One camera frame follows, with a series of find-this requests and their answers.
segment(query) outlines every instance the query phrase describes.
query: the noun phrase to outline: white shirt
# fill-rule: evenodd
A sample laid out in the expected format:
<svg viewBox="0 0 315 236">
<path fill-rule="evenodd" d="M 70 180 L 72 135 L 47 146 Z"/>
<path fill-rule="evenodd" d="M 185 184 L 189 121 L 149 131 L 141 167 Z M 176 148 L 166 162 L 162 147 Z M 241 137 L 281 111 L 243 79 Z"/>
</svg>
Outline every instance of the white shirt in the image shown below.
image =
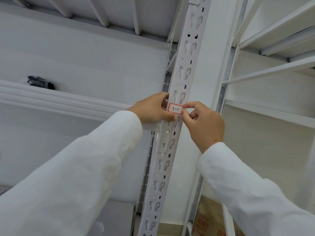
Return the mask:
<svg viewBox="0 0 315 236">
<path fill-rule="evenodd" d="M 76 139 L 1 195 L 0 235 L 86 235 L 141 136 L 138 117 L 121 111 Z M 211 146 L 197 168 L 247 236 L 314 235 L 315 216 L 287 200 L 224 143 Z"/>
</svg>

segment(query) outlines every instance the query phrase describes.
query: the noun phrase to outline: person's right hand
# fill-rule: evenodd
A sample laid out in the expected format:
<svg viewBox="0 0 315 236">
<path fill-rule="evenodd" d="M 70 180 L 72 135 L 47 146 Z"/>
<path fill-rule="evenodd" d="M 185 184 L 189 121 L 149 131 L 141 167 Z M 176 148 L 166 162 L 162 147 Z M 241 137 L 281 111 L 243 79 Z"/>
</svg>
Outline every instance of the person's right hand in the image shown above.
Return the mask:
<svg viewBox="0 0 315 236">
<path fill-rule="evenodd" d="M 223 141 L 225 124 L 219 113 L 201 102 L 188 102 L 184 108 L 195 109 L 190 114 L 183 109 L 183 122 L 202 154 L 213 144 Z"/>
</svg>

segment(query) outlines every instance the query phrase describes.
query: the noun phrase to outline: label sticker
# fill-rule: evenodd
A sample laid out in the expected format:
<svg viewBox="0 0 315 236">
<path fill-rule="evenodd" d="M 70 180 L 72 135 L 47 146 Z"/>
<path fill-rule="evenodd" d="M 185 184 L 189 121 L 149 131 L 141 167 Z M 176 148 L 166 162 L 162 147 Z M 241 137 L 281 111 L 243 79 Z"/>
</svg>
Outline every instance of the label sticker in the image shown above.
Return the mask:
<svg viewBox="0 0 315 236">
<path fill-rule="evenodd" d="M 182 110 L 183 110 L 183 106 L 179 104 L 175 104 L 175 103 L 170 103 L 167 111 L 170 113 L 181 115 Z"/>
</svg>

